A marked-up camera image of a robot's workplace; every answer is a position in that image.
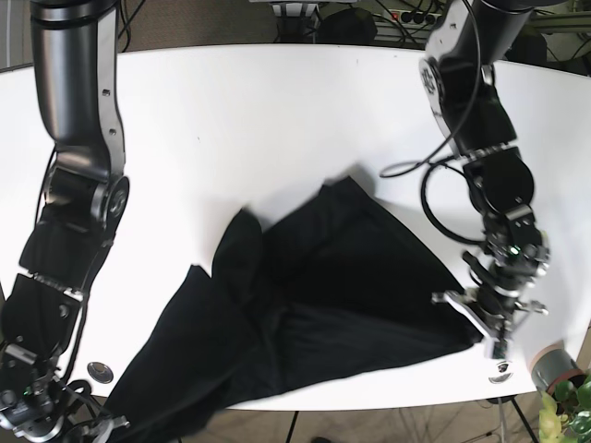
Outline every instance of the potted plant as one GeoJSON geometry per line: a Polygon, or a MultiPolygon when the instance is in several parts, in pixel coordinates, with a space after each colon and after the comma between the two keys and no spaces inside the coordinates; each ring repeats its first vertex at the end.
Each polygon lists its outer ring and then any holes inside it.
{"type": "Polygon", "coordinates": [[[553,396],[542,392],[539,412],[540,443],[586,443],[591,441],[591,376],[580,387],[563,380],[553,396]]]}

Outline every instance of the screw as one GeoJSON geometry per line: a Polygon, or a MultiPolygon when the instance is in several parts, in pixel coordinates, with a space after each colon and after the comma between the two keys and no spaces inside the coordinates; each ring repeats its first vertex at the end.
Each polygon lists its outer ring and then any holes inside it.
{"type": "Polygon", "coordinates": [[[67,316],[70,314],[70,310],[67,308],[66,305],[60,305],[59,306],[59,317],[61,318],[67,318],[67,316]]]}

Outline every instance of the black fabric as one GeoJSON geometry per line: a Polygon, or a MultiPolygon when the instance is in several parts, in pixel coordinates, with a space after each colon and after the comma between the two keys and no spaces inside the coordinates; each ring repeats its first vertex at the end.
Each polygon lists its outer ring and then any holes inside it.
{"type": "Polygon", "coordinates": [[[321,381],[423,362],[480,340],[431,293],[462,291],[350,178],[262,233],[245,211],[164,309],[106,407],[114,441],[167,442],[218,410],[321,381]]]}

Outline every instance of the floor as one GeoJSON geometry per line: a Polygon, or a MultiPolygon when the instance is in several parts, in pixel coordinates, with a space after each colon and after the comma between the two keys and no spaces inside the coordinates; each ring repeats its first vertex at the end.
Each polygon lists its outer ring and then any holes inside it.
{"type": "MultiPolygon", "coordinates": [[[[537,429],[538,395],[520,395],[517,402],[531,426],[537,429]]],[[[504,411],[509,441],[531,442],[513,406],[506,404],[504,411]]],[[[283,412],[227,411],[216,415],[206,430],[183,441],[283,443],[293,416],[283,412]]],[[[487,401],[377,411],[306,412],[298,416],[292,442],[308,443],[313,437],[326,437],[334,443],[465,443],[481,437],[478,440],[496,443],[501,441],[499,425],[499,408],[487,401]]]]}
{"type": "MultiPolygon", "coordinates": [[[[0,0],[0,6],[6,0],[0,0]]],[[[139,0],[127,0],[130,11],[139,0]]],[[[386,1],[400,6],[397,0],[386,1]]],[[[13,61],[29,63],[30,27],[29,2],[19,6],[22,22],[21,53],[13,61]]],[[[276,36],[275,20],[266,4],[251,5],[247,0],[149,0],[131,26],[129,51],[194,45],[265,43],[276,36]]],[[[558,56],[567,56],[579,41],[559,37],[550,46],[558,56]]],[[[591,360],[591,343],[585,343],[591,360]]],[[[536,393],[520,395],[521,405],[531,426],[537,428],[539,398],[536,393]]],[[[511,430],[510,441],[531,441],[511,404],[505,405],[511,430]]],[[[227,411],[217,414],[207,429],[183,441],[193,443],[218,442],[284,442],[292,423],[293,413],[227,411]]],[[[298,416],[292,437],[294,443],[309,442],[316,436],[327,437],[335,443],[466,443],[501,441],[497,406],[486,401],[442,404],[416,408],[352,412],[303,412],[298,416]]],[[[0,432],[0,443],[18,441],[10,433],[0,432]]]]}

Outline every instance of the green leaf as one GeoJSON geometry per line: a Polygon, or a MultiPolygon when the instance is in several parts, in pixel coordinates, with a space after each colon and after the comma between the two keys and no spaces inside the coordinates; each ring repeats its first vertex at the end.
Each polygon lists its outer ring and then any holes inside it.
{"type": "Polygon", "coordinates": [[[561,434],[562,424],[561,419],[558,418],[556,413],[549,411],[548,409],[542,409],[539,412],[539,430],[540,435],[545,437],[557,437],[561,434]]]}
{"type": "Polygon", "coordinates": [[[587,443],[589,440],[591,440],[591,432],[587,432],[586,434],[582,434],[577,439],[578,443],[587,443]]]}
{"type": "Polygon", "coordinates": [[[591,413],[581,411],[571,421],[571,429],[577,434],[586,434],[591,431],[591,413]]]}
{"type": "Polygon", "coordinates": [[[574,384],[570,380],[561,381],[556,388],[554,389],[554,397],[556,397],[557,401],[566,401],[568,400],[574,393],[576,392],[576,388],[574,384]]]}
{"type": "Polygon", "coordinates": [[[585,409],[591,409],[591,382],[585,383],[576,391],[576,398],[585,409]]]}
{"type": "Polygon", "coordinates": [[[544,405],[544,409],[550,411],[551,413],[556,413],[556,410],[558,409],[556,401],[552,398],[552,396],[544,391],[542,391],[542,404],[544,405]]]}

